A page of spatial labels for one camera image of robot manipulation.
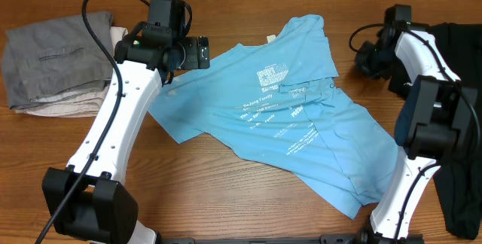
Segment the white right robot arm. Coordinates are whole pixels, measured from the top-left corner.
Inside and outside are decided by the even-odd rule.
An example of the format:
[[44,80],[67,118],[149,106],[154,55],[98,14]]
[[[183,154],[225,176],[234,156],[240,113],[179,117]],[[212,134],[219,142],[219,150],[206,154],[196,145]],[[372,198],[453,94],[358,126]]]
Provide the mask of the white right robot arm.
[[382,200],[359,233],[324,235],[322,243],[422,243],[408,229],[426,185],[467,142],[480,145],[477,91],[461,85],[426,27],[412,21],[409,5],[393,5],[378,24],[377,42],[356,50],[355,66],[365,76],[403,75],[412,87],[396,121],[398,156]]

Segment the light blue printed t-shirt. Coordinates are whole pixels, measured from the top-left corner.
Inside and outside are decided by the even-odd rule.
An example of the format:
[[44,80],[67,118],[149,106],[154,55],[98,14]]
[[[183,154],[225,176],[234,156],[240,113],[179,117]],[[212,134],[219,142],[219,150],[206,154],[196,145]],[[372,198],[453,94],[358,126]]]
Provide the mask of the light blue printed t-shirt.
[[174,78],[150,115],[178,143],[207,133],[236,156],[293,172],[344,215],[381,200],[393,138],[334,80],[324,20],[294,17],[270,42],[238,44]]

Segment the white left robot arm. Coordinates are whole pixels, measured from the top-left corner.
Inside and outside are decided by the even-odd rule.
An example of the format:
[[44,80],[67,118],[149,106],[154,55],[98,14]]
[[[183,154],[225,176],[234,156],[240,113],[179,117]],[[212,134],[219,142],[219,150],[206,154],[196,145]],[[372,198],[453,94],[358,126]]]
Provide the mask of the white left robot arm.
[[127,164],[152,102],[177,70],[207,69],[209,40],[191,37],[191,6],[182,0],[147,0],[148,18],[107,53],[113,75],[84,142],[64,169],[42,181],[50,212],[47,229],[91,243],[159,243],[139,220],[125,187]]

